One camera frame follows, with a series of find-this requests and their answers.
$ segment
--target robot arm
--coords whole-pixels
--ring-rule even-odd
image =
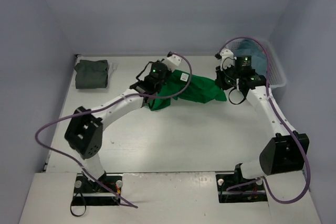
[[[223,90],[236,88],[253,106],[265,126],[267,138],[265,148],[260,155],[250,162],[238,164],[236,172],[241,182],[261,176],[291,172],[303,169],[303,157],[288,131],[276,117],[269,99],[272,100],[277,112],[284,119],[278,104],[269,89],[266,92],[266,78],[258,75],[251,67],[251,56],[233,57],[228,49],[220,53],[222,61],[216,68],[216,84]],[[295,128],[287,123],[296,135],[304,151],[307,153],[309,139],[306,134],[298,134]]]
[[[70,147],[79,154],[84,167],[93,177],[103,180],[106,175],[98,154],[102,146],[103,131],[122,116],[153,101],[152,98],[137,95],[125,96],[135,93],[157,95],[181,61],[181,57],[169,53],[167,58],[162,61],[149,62],[152,63],[150,73],[144,77],[144,80],[139,80],[140,73],[137,76],[138,82],[131,85],[120,96],[90,110],[82,106],[75,110],[74,114],[93,111],[122,99],[114,106],[101,112],[72,118],[66,130],[65,139]]]

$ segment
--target white basket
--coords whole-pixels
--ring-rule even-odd
[[[240,42],[244,39],[236,39],[229,43],[229,45],[226,46],[226,48],[230,49],[232,52],[234,52],[236,49],[238,49]],[[275,50],[270,42],[263,39],[258,39],[258,41],[265,47],[267,54],[270,56],[271,62],[270,62],[270,87],[272,89],[284,87],[287,83],[287,79],[285,76],[285,73],[282,69],[282,66],[280,64],[280,61],[278,59],[277,54],[275,53]]]

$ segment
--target teal cloth in basket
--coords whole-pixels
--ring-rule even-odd
[[[237,50],[233,52],[234,56],[251,55],[252,67],[258,74],[266,77],[267,59],[266,55],[261,51],[258,45],[249,39],[244,39],[239,44]]]

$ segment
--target white table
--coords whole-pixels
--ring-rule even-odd
[[[134,77],[148,61],[161,57],[89,59],[119,64],[110,88],[78,91],[73,76],[62,116],[72,114],[80,105],[91,108],[116,97],[135,83]],[[215,58],[188,59],[194,74],[215,78]],[[186,64],[181,69],[187,70]],[[233,94],[233,100],[240,98],[238,93]],[[64,140],[67,124],[58,125],[52,145],[73,154]],[[214,171],[230,171],[236,164],[255,158],[267,142],[247,102],[234,106],[229,102],[178,100],[159,112],[142,108],[107,128],[100,150],[108,173],[125,173],[122,195],[139,209],[89,207],[84,217],[73,217],[69,204],[80,169],[71,160],[51,153],[47,172],[34,177],[20,224],[320,223],[309,193],[291,205],[278,204],[270,196],[268,202],[218,202]],[[302,172],[269,176],[268,181],[274,194],[282,199],[297,196],[305,184]]]

